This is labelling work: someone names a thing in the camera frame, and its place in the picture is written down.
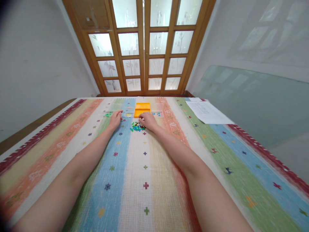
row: blue stripe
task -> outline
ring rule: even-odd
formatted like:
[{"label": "blue stripe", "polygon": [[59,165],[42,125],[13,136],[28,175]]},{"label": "blue stripe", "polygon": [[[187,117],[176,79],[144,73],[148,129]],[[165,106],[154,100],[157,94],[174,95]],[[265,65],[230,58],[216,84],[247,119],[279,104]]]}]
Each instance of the blue stripe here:
[{"label": "blue stripe", "polygon": [[[126,98],[121,109],[125,112],[128,105],[135,107],[135,99]],[[131,135],[130,127],[131,120],[122,121],[107,145],[101,168],[93,183],[90,199],[83,212],[79,231],[117,231]],[[115,167],[114,171],[110,170],[111,166]],[[100,217],[99,212],[102,208],[105,209],[105,213]]]},{"label": "blue stripe", "polygon": [[[277,200],[281,207],[296,221],[296,223],[304,230],[309,229],[309,217],[300,213],[299,209],[309,214],[309,205],[302,197],[291,188],[278,174],[274,172],[255,151],[244,144],[237,138],[229,128],[223,125],[210,125],[210,127],[221,137],[221,139],[233,150],[235,155],[241,159],[246,167],[256,176],[264,188]],[[232,172],[237,172],[237,167],[229,167]],[[274,183],[280,185],[281,190],[274,186]]]}]

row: table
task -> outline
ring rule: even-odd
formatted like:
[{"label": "table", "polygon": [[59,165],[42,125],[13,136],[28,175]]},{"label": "table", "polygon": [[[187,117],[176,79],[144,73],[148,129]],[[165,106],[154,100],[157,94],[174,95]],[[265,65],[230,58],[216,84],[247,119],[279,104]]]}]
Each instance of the table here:
[{"label": "table", "polygon": [[5,218],[16,223],[122,109],[63,231],[201,231],[183,174],[156,136],[127,116],[136,102],[149,102],[158,124],[211,168],[255,231],[308,231],[309,186],[239,126],[203,124],[186,100],[76,99],[0,156]]}]

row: wooden door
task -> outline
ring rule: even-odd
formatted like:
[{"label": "wooden door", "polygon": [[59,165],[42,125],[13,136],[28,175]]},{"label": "wooden door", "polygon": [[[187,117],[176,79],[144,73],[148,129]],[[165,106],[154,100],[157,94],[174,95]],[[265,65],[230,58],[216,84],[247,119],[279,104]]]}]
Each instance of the wooden door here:
[{"label": "wooden door", "polygon": [[139,96],[183,94],[215,0],[63,3],[101,94]]},{"label": "wooden door", "polygon": [[183,94],[214,1],[145,1],[145,93]]}]

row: hand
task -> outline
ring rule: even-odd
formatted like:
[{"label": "hand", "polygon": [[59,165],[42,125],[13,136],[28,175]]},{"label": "hand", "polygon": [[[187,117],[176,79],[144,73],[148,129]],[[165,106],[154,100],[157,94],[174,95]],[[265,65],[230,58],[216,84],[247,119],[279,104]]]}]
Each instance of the hand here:
[{"label": "hand", "polygon": [[115,111],[110,117],[110,122],[109,122],[108,127],[111,128],[113,131],[115,131],[120,124],[120,120],[122,119],[121,117],[122,112],[123,110]]},{"label": "hand", "polygon": [[155,128],[159,127],[155,120],[155,117],[150,112],[140,114],[138,120],[143,126],[148,128],[149,130],[153,131]]}]

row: floor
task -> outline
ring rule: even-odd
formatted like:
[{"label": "floor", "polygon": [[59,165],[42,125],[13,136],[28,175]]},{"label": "floor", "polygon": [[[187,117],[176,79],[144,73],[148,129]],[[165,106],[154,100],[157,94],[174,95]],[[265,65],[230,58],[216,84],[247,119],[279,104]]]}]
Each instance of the floor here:
[{"label": "floor", "polygon": [[[186,91],[185,95],[172,95],[172,96],[150,95],[150,96],[151,97],[188,97],[188,96],[192,97],[192,94],[190,94],[189,92]],[[8,149],[10,149],[13,145],[18,143],[20,140],[22,140],[24,137],[26,137],[28,134],[30,134],[32,131],[34,131],[36,128],[38,128],[40,125],[45,123],[52,116],[57,114],[59,111],[61,111],[63,108],[65,108],[71,102],[73,102],[75,99],[76,98],[66,101],[65,103],[63,103],[60,106],[56,107],[55,109],[49,111],[47,114],[43,115],[39,119],[37,119],[34,122],[30,123],[25,128],[23,128],[20,131],[16,132],[15,134],[10,136],[6,140],[0,142],[0,155],[2,155],[4,152],[6,152]]]}]

